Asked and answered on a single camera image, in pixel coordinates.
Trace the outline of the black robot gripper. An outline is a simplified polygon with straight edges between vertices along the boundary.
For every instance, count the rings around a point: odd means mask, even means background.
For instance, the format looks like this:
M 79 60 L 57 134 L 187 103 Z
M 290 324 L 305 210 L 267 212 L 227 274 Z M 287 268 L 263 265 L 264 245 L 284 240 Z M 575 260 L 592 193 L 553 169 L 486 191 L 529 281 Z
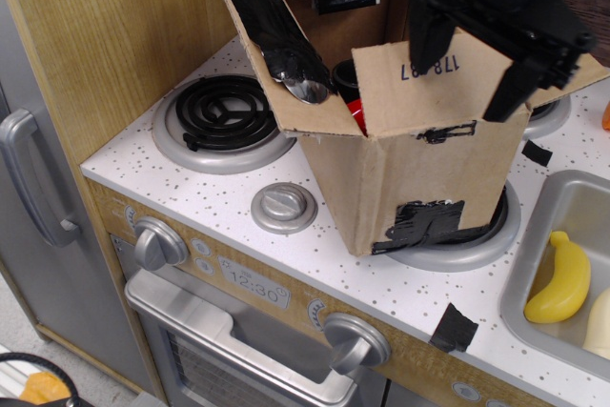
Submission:
M 538 88 L 564 88 L 594 34 L 563 0 L 410 0 L 410 61 L 425 74 L 445 55 L 456 28 L 514 63 L 502 76 L 483 119 L 505 122 Z

